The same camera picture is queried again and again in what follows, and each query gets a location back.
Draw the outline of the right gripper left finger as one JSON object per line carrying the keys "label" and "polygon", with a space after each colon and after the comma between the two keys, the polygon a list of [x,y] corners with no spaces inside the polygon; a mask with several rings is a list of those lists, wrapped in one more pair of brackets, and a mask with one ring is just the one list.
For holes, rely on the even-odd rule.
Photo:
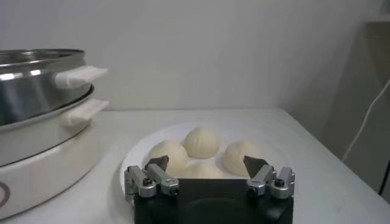
{"label": "right gripper left finger", "polygon": [[124,171],[124,195],[127,202],[133,202],[136,196],[153,198],[160,192],[169,197],[177,197],[180,193],[179,180],[166,173],[169,156],[152,158],[141,169],[139,166],[129,166]]}

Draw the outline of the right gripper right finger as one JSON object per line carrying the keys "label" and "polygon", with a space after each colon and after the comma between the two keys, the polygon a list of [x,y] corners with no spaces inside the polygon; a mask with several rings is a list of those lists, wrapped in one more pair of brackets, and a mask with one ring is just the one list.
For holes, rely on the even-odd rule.
{"label": "right gripper right finger", "polygon": [[243,163],[250,176],[246,181],[250,197],[262,197],[267,190],[272,198],[285,200],[294,196],[295,173],[290,167],[282,167],[277,173],[264,159],[244,156]]}

